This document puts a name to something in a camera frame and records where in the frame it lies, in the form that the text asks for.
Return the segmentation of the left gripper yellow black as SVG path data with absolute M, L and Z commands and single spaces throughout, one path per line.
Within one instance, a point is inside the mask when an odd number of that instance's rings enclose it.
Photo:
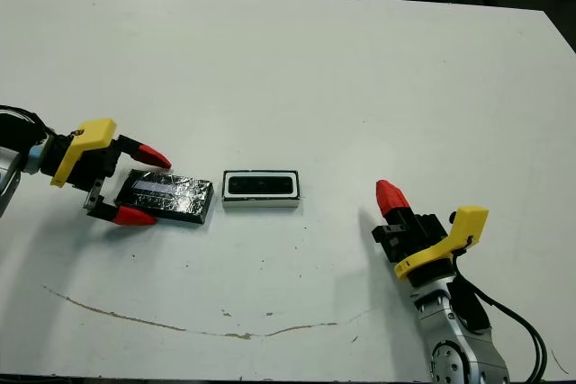
M 51 186 L 62 188 L 66 183 L 86 191 L 85 208 L 93 208 L 88 215 L 120 226 L 152 226 L 157 219 L 149 214 L 125 207 L 102 205 L 100 192 L 104 180 L 116 169 L 120 153 L 113 146 L 117 124 L 110 118 L 83 122 L 70 136 L 71 140 L 60 160 Z M 122 153 L 146 165 L 171 167 L 171 162 L 154 148 L 132 138 L 119 136 Z

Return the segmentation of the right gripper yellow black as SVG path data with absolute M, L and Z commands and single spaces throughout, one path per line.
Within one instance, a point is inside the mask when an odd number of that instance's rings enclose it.
M 403 192 L 386 180 L 375 185 L 378 208 L 386 224 L 372 230 L 398 280 L 421 286 L 454 273 L 454 255 L 475 246 L 482 235 L 489 211 L 463 206 L 451 215 L 445 231 L 434 214 L 413 212 Z

